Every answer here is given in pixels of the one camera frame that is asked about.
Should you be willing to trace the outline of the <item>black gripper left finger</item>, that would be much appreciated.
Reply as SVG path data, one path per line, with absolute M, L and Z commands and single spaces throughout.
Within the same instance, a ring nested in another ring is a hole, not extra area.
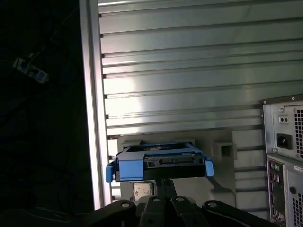
M 119 200 L 94 212 L 95 227 L 162 227 L 165 219 L 165 180 L 156 181 L 156 194 L 138 204 Z

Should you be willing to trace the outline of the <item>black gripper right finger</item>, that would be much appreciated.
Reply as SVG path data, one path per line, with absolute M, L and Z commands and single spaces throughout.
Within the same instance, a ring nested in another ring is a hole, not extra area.
M 265 219 L 242 211 L 226 203 L 210 200 L 202 207 L 178 196 L 172 180 L 165 180 L 166 198 L 170 199 L 177 223 L 182 227 L 276 227 Z

